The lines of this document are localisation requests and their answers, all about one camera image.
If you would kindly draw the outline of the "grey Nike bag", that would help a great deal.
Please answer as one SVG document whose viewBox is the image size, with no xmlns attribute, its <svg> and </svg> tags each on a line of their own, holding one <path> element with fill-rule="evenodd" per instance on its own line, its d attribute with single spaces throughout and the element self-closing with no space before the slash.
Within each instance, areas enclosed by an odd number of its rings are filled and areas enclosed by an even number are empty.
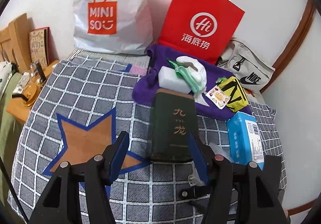
<svg viewBox="0 0 321 224">
<path fill-rule="evenodd" d="M 234 37 L 218 58 L 216 65 L 233 73 L 242 87 L 252 92 L 260 92 L 275 72 L 275 68 L 265 62 L 245 42 Z"/>
</svg>

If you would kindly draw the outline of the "small green tissue pack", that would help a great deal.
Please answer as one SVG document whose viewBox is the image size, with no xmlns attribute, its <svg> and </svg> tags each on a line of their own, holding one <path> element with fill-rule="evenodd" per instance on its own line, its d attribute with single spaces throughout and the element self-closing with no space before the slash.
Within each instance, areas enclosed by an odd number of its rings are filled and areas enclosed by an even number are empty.
<svg viewBox="0 0 321 224">
<path fill-rule="evenodd" d="M 227 78 L 226 77 L 219 77 L 215 82 L 217 85 L 223 83 L 224 81 L 226 81 Z"/>
</svg>

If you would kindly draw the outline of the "black bottle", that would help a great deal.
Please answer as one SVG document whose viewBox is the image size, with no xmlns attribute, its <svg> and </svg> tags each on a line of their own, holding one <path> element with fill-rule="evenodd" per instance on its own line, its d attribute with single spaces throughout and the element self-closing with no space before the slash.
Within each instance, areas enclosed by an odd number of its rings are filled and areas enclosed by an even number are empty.
<svg viewBox="0 0 321 224">
<path fill-rule="evenodd" d="M 42 68 L 40 62 L 39 61 L 35 61 L 34 64 L 35 64 L 37 72 L 38 72 L 38 74 L 40 76 L 41 82 L 44 83 L 47 80 L 47 77 L 44 74 L 44 71 L 43 71 L 43 68 Z"/>
</svg>

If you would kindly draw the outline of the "white foam block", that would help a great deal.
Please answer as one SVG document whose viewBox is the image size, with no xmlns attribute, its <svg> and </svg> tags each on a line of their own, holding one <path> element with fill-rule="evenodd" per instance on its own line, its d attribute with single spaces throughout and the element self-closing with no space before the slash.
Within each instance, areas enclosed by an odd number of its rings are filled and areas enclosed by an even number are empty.
<svg viewBox="0 0 321 224">
<path fill-rule="evenodd" d="M 158 83 L 161 88 L 189 94 L 192 89 L 184 79 L 179 77 L 173 68 L 162 66 L 158 72 Z"/>
</svg>

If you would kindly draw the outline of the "yellow black pouch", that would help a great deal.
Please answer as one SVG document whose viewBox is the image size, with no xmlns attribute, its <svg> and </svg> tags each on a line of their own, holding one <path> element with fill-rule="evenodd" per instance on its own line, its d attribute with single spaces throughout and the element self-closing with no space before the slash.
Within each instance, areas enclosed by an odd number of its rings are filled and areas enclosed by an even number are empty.
<svg viewBox="0 0 321 224">
<path fill-rule="evenodd" d="M 230 101 L 226 106 L 232 112 L 239 112 L 249 105 L 246 93 L 236 77 L 231 76 L 218 86 L 226 95 L 231 97 Z"/>
</svg>

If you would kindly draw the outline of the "red Haidilao paper bag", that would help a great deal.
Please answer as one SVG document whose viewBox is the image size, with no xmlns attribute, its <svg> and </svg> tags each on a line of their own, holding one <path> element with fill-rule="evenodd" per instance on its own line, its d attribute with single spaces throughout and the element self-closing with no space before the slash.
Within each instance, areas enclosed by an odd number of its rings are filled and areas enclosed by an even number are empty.
<svg viewBox="0 0 321 224">
<path fill-rule="evenodd" d="M 172 0 L 158 44 L 214 64 L 244 14 L 231 0 Z"/>
</svg>

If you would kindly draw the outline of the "white plush toy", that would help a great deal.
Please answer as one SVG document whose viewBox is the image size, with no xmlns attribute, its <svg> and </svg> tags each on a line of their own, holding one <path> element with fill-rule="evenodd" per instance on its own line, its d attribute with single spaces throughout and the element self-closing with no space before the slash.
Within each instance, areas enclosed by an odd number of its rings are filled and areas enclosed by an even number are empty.
<svg viewBox="0 0 321 224">
<path fill-rule="evenodd" d="M 197 59 L 189 56 L 179 56 L 176 58 L 177 67 L 175 71 L 185 80 L 194 94 L 196 103 L 209 106 L 203 94 L 206 93 L 207 72 L 203 64 Z"/>
</svg>

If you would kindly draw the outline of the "white Miniso shopping bag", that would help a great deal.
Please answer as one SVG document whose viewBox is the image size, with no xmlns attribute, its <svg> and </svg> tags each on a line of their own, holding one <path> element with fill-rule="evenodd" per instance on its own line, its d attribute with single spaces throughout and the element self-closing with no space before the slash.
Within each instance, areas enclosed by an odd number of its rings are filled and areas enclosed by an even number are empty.
<svg viewBox="0 0 321 224">
<path fill-rule="evenodd" d="M 73 0 L 75 47 L 143 55 L 153 40 L 147 0 Z"/>
</svg>

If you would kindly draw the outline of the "clear white mesh bag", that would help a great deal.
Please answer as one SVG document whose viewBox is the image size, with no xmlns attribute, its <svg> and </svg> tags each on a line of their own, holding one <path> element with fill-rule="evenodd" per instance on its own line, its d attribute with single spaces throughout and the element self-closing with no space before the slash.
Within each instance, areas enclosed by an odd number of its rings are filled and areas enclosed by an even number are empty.
<svg viewBox="0 0 321 224">
<path fill-rule="evenodd" d="M 214 152 L 215 155 L 221 155 L 225 157 L 228 161 L 233 163 L 233 159 L 228 155 L 226 151 L 224 151 L 220 146 L 216 145 L 215 143 L 209 143 L 209 146 L 211 147 L 212 151 Z"/>
</svg>

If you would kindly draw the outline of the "wooden bedside table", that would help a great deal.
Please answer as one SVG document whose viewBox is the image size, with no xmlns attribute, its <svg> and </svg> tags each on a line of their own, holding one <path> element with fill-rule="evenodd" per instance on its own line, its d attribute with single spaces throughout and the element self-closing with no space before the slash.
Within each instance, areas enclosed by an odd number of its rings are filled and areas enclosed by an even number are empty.
<svg viewBox="0 0 321 224">
<path fill-rule="evenodd" d="M 23 97 L 18 97 L 17 93 L 14 93 L 5 108 L 5 111 L 11 114 L 21 125 L 25 124 L 32 106 L 45 85 L 45 82 L 38 83 L 38 79 L 41 79 L 41 77 L 38 74 L 34 75 L 31 68 L 25 72 L 29 73 L 29 81 L 21 93 Z"/>
</svg>

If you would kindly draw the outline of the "brown wooden door frame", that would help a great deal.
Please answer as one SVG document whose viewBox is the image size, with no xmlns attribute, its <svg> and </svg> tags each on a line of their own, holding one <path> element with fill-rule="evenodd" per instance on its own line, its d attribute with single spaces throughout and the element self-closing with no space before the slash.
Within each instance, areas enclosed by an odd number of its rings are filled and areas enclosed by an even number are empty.
<svg viewBox="0 0 321 224">
<path fill-rule="evenodd" d="M 310 30 L 315 11 L 316 6 L 314 5 L 313 0 L 307 0 L 301 20 L 285 49 L 273 64 L 275 72 L 269 83 L 261 89 L 261 93 L 264 93 L 264 91 L 277 79 L 296 55 Z"/>
</svg>

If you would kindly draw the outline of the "grey checkered tablecloth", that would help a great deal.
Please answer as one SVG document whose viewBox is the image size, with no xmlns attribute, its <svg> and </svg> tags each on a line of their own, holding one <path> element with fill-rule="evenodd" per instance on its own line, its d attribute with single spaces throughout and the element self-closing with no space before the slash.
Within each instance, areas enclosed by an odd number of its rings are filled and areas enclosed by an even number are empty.
<svg viewBox="0 0 321 224">
<path fill-rule="evenodd" d="M 23 126 L 12 166 L 12 184 L 27 216 L 31 216 L 51 176 L 42 170 L 62 149 L 53 130 L 61 114 L 88 126 L 93 115 L 102 116 L 117 105 L 133 105 L 147 115 L 150 106 L 136 103 L 132 92 L 139 79 L 129 65 L 115 60 L 78 55 L 57 64 L 33 105 Z M 200 223 L 202 213 L 180 198 L 192 183 L 192 163 L 150 164 L 147 192 L 136 188 L 113 200 L 111 209 L 118 223 Z"/>
</svg>

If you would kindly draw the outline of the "green blanket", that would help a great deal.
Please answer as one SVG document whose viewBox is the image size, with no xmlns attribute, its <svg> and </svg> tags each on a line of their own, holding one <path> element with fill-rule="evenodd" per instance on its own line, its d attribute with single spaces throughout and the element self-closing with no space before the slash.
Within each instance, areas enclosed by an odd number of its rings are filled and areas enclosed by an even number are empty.
<svg viewBox="0 0 321 224">
<path fill-rule="evenodd" d="M 15 73 L 12 76 L 1 99 L 1 159 L 9 177 L 11 177 L 11 168 L 22 125 L 6 109 L 11 100 L 12 92 L 20 79 L 20 73 Z"/>
</svg>

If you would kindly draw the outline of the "orange fruit pattern sachet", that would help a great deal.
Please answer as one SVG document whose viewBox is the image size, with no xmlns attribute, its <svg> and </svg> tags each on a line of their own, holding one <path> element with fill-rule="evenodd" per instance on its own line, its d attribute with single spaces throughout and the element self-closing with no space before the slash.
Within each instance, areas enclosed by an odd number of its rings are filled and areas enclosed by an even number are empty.
<svg viewBox="0 0 321 224">
<path fill-rule="evenodd" d="M 220 110 L 224 109 L 231 99 L 217 85 L 210 89 L 205 96 Z"/>
</svg>

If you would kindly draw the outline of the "green snack packet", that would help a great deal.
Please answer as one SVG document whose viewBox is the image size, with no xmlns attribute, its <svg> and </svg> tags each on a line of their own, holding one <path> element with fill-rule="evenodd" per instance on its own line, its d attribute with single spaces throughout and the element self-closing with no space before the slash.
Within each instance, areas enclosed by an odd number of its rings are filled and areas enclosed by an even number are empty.
<svg viewBox="0 0 321 224">
<path fill-rule="evenodd" d="M 167 58 L 167 62 L 175 70 L 179 77 L 182 77 L 184 81 L 189 85 L 193 93 L 200 93 L 202 87 L 202 75 L 192 66 L 184 66 L 179 64 L 177 61 L 173 61 Z"/>
</svg>

